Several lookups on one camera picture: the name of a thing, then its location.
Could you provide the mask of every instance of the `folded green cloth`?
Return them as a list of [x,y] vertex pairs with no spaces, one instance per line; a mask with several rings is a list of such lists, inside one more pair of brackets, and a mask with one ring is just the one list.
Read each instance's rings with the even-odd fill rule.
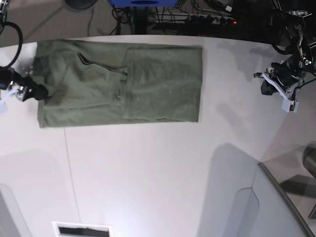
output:
[[40,127],[197,122],[202,48],[43,41],[33,79],[49,91]]

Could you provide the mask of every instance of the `white table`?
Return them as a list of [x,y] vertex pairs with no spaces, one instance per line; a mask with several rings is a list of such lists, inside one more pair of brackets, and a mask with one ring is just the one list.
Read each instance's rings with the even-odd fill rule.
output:
[[[116,237],[220,237],[234,193],[251,186],[257,161],[316,139],[310,89],[288,115],[282,98],[261,95],[262,81],[252,78],[282,59],[269,45],[183,36],[81,40],[201,45],[200,119],[39,129],[36,101],[10,99],[0,118],[0,183],[14,191],[33,237],[53,237],[51,221],[113,225]],[[30,62],[35,48],[25,44],[15,65]],[[15,49],[2,48],[0,63]]]

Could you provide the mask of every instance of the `blue device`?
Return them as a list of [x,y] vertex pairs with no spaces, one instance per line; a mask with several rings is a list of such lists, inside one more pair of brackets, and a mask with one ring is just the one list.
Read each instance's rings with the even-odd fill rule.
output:
[[176,6],[178,0],[111,0],[117,7],[126,6]]

